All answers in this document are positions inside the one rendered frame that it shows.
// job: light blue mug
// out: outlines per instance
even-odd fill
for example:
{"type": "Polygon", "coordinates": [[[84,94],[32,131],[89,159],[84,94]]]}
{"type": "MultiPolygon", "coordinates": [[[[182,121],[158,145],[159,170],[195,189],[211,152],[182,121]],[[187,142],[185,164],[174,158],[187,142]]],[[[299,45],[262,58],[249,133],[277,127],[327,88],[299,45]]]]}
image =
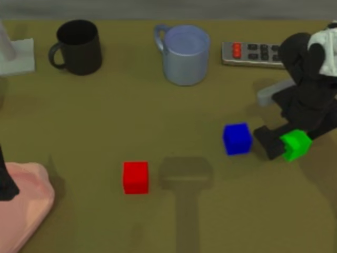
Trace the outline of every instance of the light blue mug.
{"type": "Polygon", "coordinates": [[[210,38],[204,30],[193,25],[157,25],[154,40],[162,52],[164,74],[170,82],[191,86],[206,77],[210,38]]]}

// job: pink cloth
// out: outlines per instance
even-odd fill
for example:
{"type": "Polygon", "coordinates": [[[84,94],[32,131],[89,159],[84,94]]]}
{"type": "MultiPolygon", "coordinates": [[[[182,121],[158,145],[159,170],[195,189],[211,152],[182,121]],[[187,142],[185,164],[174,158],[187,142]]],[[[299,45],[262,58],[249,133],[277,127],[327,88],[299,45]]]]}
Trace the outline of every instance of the pink cloth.
{"type": "Polygon", "coordinates": [[[6,163],[20,189],[12,201],[0,201],[0,253],[17,253],[49,213],[55,192],[38,163],[6,163]]]}

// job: wooden table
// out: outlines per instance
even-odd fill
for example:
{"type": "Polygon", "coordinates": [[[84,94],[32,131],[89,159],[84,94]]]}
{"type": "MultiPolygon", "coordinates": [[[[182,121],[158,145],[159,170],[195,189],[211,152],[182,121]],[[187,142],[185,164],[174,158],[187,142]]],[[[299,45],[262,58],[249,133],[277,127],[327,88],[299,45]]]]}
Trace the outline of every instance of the wooden table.
{"type": "Polygon", "coordinates": [[[258,145],[249,155],[228,157],[221,139],[225,124],[244,121],[251,130],[281,124],[280,110],[259,108],[255,93],[287,78],[282,70],[221,65],[221,42],[280,43],[327,22],[99,21],[104,65],[86,77],[47,61],[62,23],[5,22],[13,40],[34,38],[36,51],[35,73],[0,81],[5,157],[45,164],[57,193],[23,253],[337,251],[336,131],[292,163],[267,161],[258,145]],[[203,83],[182,88],[164,78],[152,39],[158,23],[190,23],[209,32],[210,69],[203,83]],[[210,166],[210,187],[200,191],[195,208],[189,206],[192,195],[183,205],[175,202],[196,181],[194,169],[176,191],[163,189],[158,177],[183,158],[210,166]],[[149,162],[149,195],[123,194],[122,163],[130,160],[149,162]],[[197,222],[184,221],[182,206],[197,222]],[[181,219],[183,228],[177,226],[181,219]],[[192,232],[199,241],[191,241],[192,232]]]}

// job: green cube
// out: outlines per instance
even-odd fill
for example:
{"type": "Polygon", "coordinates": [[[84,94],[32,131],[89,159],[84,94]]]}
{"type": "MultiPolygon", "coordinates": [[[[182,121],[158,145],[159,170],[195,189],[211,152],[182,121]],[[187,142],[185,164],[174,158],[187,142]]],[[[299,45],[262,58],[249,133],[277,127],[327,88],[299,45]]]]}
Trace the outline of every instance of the green cube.
{"type": "Polygon", "coordinates": [[[305,155],[309,151],[312,143],[312,140],[304,131],[297,129],[282,135],[280,139],[285,145],[283,158],[288,162],[305,155]]]}

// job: gray wall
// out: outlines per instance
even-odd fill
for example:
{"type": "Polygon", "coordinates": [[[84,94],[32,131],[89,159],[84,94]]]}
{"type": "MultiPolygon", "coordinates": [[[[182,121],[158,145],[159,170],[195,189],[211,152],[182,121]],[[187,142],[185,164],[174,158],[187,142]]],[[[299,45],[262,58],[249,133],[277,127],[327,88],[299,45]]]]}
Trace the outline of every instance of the gray wall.
{"type": "Polygon", "coordinates": [[[337,0],[0,0],[1,18],[337,19],[337,0]]]}

